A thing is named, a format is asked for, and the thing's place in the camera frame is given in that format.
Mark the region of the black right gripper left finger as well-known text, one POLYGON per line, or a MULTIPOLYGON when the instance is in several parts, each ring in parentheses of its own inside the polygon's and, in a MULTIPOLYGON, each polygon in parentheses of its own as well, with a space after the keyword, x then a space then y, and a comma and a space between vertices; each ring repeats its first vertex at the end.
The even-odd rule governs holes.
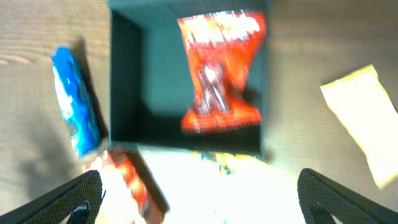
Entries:
POLYGON ((100 174, 96 170, 89 170, 1 215, 1 223, 94 223, 102 201, 100 174))

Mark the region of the red jerky snack bag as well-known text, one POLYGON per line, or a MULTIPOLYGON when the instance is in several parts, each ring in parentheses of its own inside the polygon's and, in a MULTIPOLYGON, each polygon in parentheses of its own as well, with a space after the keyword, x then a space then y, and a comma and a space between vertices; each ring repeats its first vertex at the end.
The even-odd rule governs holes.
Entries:
POLYGON ((261 11, 235 10, 178 19, 194 87, 180 122, 191 133, 257 125, 260 111, 243 99, 249 69, 266 36, 261 11))

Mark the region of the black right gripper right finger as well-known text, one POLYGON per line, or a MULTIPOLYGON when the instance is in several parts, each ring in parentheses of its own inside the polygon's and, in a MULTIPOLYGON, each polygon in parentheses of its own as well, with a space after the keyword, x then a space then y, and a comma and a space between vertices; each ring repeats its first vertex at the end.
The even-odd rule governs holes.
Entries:
POLYGON ((350 190, 328 177, 304 168, 297 182, 306 223, 397 223, 397 212, 350 190))

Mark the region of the yellow seed snack bag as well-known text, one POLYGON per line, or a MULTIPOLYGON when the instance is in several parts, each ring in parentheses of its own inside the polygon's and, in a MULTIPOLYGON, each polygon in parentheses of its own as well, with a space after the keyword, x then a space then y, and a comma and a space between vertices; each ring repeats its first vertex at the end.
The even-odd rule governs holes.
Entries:
POLYGON ((165 223, 304 223, 297 179, 257 159, 216 162, 178 151, 141 150, 169 205, 165 223))

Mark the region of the blue Oreo cookie pack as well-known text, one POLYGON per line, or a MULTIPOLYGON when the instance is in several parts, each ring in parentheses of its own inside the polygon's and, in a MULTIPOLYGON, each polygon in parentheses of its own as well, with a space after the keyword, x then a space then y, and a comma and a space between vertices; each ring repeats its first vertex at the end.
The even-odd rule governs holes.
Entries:
POLYGON ((78 61, 66 46, 52 56, 55 92, 71 144, 78 157, 85 157, 101 143, 93 100, 78 61))

